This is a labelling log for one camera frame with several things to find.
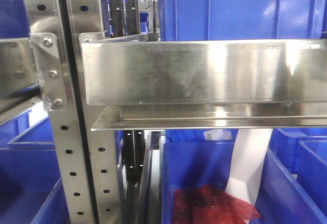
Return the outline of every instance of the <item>metal plate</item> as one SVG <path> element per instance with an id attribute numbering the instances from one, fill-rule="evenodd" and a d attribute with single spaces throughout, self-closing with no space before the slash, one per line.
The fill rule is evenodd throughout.
<path id="1" fill-rule="evenodd" d="M 93 131 L 327 125 L 327 103 L 108 106 Z"/>
<path id="2" fill-rule="evenodd" d="M 21 93 L 37 83 L 37 75 L 28 38 L 0 39 L 0 98 Z"/>
<path id="3" fill-rule="evenodd" d="M 326 40 L 82 44 L 89 105 L 327 101 Z"/>
<path id="4" fill-rule="evenodd" d="M 88 6 L 88 11 L 81 11 L 80 6 Z M 99 223 L 123 223 L 123 182 L 118 170 L 114 133 L 111 131 L 91 131 L 94 121 L 101 115 L 104 107 L 91 107 L 86 104 L 84 71 L 81 59 L 79 36 L 83 33 L 98 32 L 95 35 L 83 35 L 81 41 L 103 39 L 104 31 L 109 29 L 107 0 L 67 0 L 69 21 L 73 36 L 78 81 L 83 114 L 87 131 L 89 156 L 92 165 L 92 177 L 97 201 Z"/>
<path id="5" fill-rule="evenodd" d="M 32 33 L 32 48 L 46 111 L 65 110 L 67 97 L 56 35 Z"/>

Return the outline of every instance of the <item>bolt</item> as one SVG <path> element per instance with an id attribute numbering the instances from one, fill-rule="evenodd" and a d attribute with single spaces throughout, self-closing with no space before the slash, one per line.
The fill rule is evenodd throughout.
<path id="1" fill-rule="evenodd" d="M 53 45 L 52 39 L 50 39 L 50 38 L 44 38 L 43 39 L 43 45 L 45 47 L 48 47 L 48 48 L 52 47 L 52 45 Z"/>
<path id="2" fill-rule="evenodd" d="M 57 70 L 50 70 L 49 77 L 55 79 L 58 76 Z"/>
<path id="3" fill-rule="evenodd" d="M 61 98 L 57 98 L 53 101 L 53 105 L 55 105 L 56 107 L 61 107 L 62 105 L 62 99 Z"/>

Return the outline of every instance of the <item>white paper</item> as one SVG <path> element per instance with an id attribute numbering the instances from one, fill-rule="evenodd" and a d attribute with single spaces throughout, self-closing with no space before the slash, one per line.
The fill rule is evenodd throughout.
<path id="1" fill-rule="evenodd" d="M 227 193 L 255 204 L 271 133 L 272 129 L 239 129 L 231 158 Z"/>
<path id="2" fill-rule="evenodd" d="M 232 140 L 231 132 L 224 129 L 215 129 L 203 133 L 206 141 Z"/>

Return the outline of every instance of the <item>round hole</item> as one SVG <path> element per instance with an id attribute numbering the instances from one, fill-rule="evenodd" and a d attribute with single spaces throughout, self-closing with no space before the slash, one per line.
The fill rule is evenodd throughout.
<path id="1" fill-rule="evenodd" d="M 80 6 L 80 11 L 88 11 L 88 6 Z"/>
<path id="2" fill-rule="evenodd" d="M 46 6 L 45 5 L 37 5 L 37 9 L 39 11 L 45 11 L 46 10 Z"/>

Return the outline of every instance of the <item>blue plastic bin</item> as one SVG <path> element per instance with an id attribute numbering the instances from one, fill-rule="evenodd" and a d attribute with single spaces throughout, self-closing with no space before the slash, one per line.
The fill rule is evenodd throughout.
<path id="1" fill-rule="evenodd" d="M 210 183 L 225 189 L 233 143 L 165 143 L 162 151 L 162 223 L 171 224 L 173 191 Z M 326 224 L 327 219 L 272 151 L 263 168 L 256 208 L 260 220 L 250 224 Z"/>
<path id="2" fill-rule="evenodd" d="M 327 141 L 302 141 L 302 168 L 298 182 L 327 215 Z"/>
<path id="3" fill-rule="evenodd" d="M 166 130 L 166 142 L 196 142 L 205 141 L 204 132 L 214 129 Z M 225 129 L 231 132 L 235 141 L 238 129 Z"/>
<path id="4" fill-rule="evenodd" d="M 270 140 L 270 148 L 292 174 L 298 174 L 301 169 L 299 142 L 326 139 L 327 128 L 274 129 Z"/>
<path id="5" fill-rule="evenodd" d="M 59 180 L 31 224 L 66 224 L 68 219 L 66 198 Z"/>
<path id="6" fill-rule="evenodd" d="M 158 0 L 162 41 L 320 38 L 326 0 Z"/>
<path id="7" fill-rule="evenodd" d="M 0 15 L 0 39 L 29 37 L 30 25 L 23 0 L 1 0 Z"/>
<path id="8" fill-rule="evenodd" d="M 27 110 L 10 121 L 0 125 L 0 147 L 7 147 L 10 140 L 25 131 L 30 126 L 30 112 L 31 110 Z"/>
<path id="9" fill-rule="evenodd" d="M 0 223 L 31 223 L 59 178 L 55 150 L 0 148 Z"/>
<path id="10" fill-rule="evenodd" d="M 44 118 L 13 138 L 8 147 L 12 148 L 55 148 L 49 118 Z"/>

